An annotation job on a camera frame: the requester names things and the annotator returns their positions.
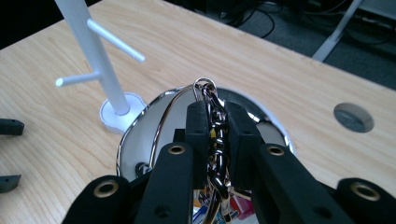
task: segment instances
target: wooden surface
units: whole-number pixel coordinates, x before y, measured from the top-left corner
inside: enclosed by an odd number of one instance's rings
[[[90,11],[147,57],[137,63],[105,43],[125,91],[149,103],[210,77],[271,110],[318,180],[335,187],[361,177],[396,196],[395,91],[165,2],[108,0]],[[0,175],[21,174],[16,189],[0,194],[1,223],[60,223],[89,182],[116,173],[121,136],[99,120],[99,83],[54,84],[90,71],[64,21],[0,51],[0,117],[25,123],[23,136],[0,136]],[[374,129],[342,127],[332,111],[344,102],[370,112]]]

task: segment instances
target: cable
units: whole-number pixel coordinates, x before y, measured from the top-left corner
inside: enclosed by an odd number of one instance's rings
[[[259,11],[260,13],[264,14],[265,16],[267,16],[268,19],[271,21],[271,24],[272,24],[270,31],[268,31],[265,35],[260,36],[260,38],[265,38],[265,37],[270,35],[275,30],[275,21],[274,21],[274,19],[272,18],[272,16],[269,13],[267,13],[267,12],[261,10],[261,9],[257,9],[257,11]]]
[[[361,21],[361,26],[363,27],[363,29],[365,30],[366,33],[369,32],[367,26],[366,26],[364,23],[362,23],[362,21]],[[356,38],[355,36],[353,36],[353,35],[351,34],[351,32],[348,31],[348,30],[345,30],[344,33],[345,33],[350,39],[352,39],[353,41],[355,41],[355,42],[357,42],[357,43],[359,43],[359,44],[368,45],[368,46],[375,46],[375,45],[386,44],[386,43],[390,42],[393,38],[396,37],[396,30],[395,30],[395,29],[393,29],[393,30],[391,31],[391,33],[389,34],[389,36],[387,36],[385,39],[380,40],[380,41],[377,41],[377,42],[368,42],[368,41],[359,40],[358,38]],[[384,34],[385,34],[384,32],[382,32],[382,33],[380,34],[380,33],[379,33],[379,30],[376,30],[375,33],[371,31],[369,35],[376,35],[376,36],[379,36],[379,35],[384,35]]]
[[[333,7],[333,8],[331,8],[331,9],[328,9],[328,10],[326,10],[326,11],[322,11],[322,12],[309,12],[309,11],[306,11],[306,12],[304,12],[304,14],[306,14],[306,15],[322,15],[322,16],[331,16],[331,15],[334,15],[334,14],[338,14],[338,12],[336,12],[336,13],[330,13],[330,12],[332,12],[332,11],[334,11],[334,10],[336,10],[337,8],[339,8],[341,5],[343,5],[345,2],[346,2],[347,0],[343,0],[340,4],[338,4],[337,6],[335,6],[335,7]]]
[[[314,19],[312,18],[313,15],[305,15],[305,16],[306,16],[306,18],[307,18],[309,21],[311,21],[311,22],[314,23],[315,25],[318,25],[318,26],[321,26],[321,27],[333,28],[333,27],[337,26],[338,23],[339,23],[339,21],[333,21],[332,24],[323,24],[323,23],[320,23],[320,22],[314,20]]]

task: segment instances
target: floor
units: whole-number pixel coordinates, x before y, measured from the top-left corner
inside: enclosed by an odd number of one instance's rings
[[[263,4],[238,29],[256,36],[266,35],[264,39],[270,42],[312,57],[341,17],[342,15],[296,14],[286,6]],[[392,31],[352,20],[324,62],[396,90],[396,21],[385,21],[392,26]]]

